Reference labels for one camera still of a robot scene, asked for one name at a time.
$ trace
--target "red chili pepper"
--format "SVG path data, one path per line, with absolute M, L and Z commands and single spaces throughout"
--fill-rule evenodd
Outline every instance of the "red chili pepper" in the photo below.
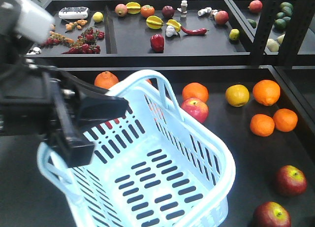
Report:
M 205 28 L 196 29 L 196 30 L 188 30 L 181 26 L 181 30 L 188 35 L 204 35 L 208 30 Z
M 161 34 L 155 34 L 150 38 L 151 47 L 155 52 L 164 51 L 164 37 Z

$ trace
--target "garlic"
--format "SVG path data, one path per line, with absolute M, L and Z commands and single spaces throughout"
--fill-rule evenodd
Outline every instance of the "garlic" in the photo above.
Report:
M 166 27 L 166 32 L 165 32 L 165 35 L 167 37 L 171 37 L 173 35 L 177 35 L 178 33 L 176 32 L 175 28 L 171 25 L 167 26 Z

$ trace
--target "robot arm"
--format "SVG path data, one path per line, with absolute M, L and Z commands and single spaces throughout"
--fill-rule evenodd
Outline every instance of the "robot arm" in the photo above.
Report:
M 75 167 L 88 164 L 94 150 L 80 129 L 124 116 L 128 102 L 41 59 L 19 55 L 19 34 L 42 43 L 53 21 L 30 0 L 0 0 L 0 136 L 42 134 Z

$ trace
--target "red bell pepper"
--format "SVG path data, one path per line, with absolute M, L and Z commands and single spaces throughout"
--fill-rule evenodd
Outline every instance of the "red bell pepper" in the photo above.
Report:
M 161 34 L 155 34 L 150 38 L 151 47 L 155 52 L 164 51 L 164 37 Z

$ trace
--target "green fruit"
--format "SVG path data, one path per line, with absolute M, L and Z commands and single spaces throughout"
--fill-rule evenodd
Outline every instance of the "green fruit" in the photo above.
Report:
M 289 26 L 289 23 L 290 23 L 291 18 L 288 17 L 288 16 L 285 16 L 285 17 L 283 17 L 282 19 L 285 20 L 286 26 Z
M 276 19 L 274 22 L 275 29 L 283 31 L 286 28 L 286 21 L 283 19 Z
M 229 34 L 229 38 L 232 41 L 237 41 L 240 38 L 240 31 L 238 29 L 232 29 Z
M 280 9 L 282 9 L 285 6 L 289 7 L 293 11 L 293 5 L 291 3 L 289 3 L 289 2 L 282 2 L 280 4 Z
M 249 22 L 249 24 L 252 26 L 253 29 L 257 27 L 257 23 L 255 22 L 255 20 L 247 19 L 247 21 Z
M 282 19 L 283 17 L 285 17 L 285 13 L 283 13 L 283 12 L 279 12 L 279 13 L 276 15 L 276 19 Z
M 288 17 L 291 17 L 292 16 L 292 9 L 290 9 L 290 7 L 288 7 L 288 6 L 285 6 L 285 7 L 283 7 L 282 9 L 281 9 L 281 11 L 283 12 L 283 13 L 285 13 L 285 15 L 286 16 L 288 16 Z

